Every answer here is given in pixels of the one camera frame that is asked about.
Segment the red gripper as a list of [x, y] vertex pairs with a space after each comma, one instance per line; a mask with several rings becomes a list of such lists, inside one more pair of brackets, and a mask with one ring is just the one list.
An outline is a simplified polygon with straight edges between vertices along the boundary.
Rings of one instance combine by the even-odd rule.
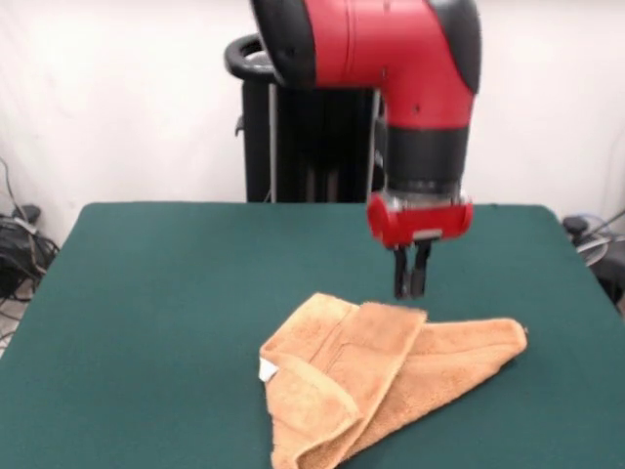
[[[449, 239], [462, 236], [473, 221], [471, 203], [416, 208], [392, 208], [375, 193], [367, 204], [370, 231], [385, 247], [394, 247], [394, 296], [396, 299], [422, 297], [426, 289], [427, 267], [432, 242], [427, 239]], [[415, 243], [415, 258], [410, 276], [404, 246]]]

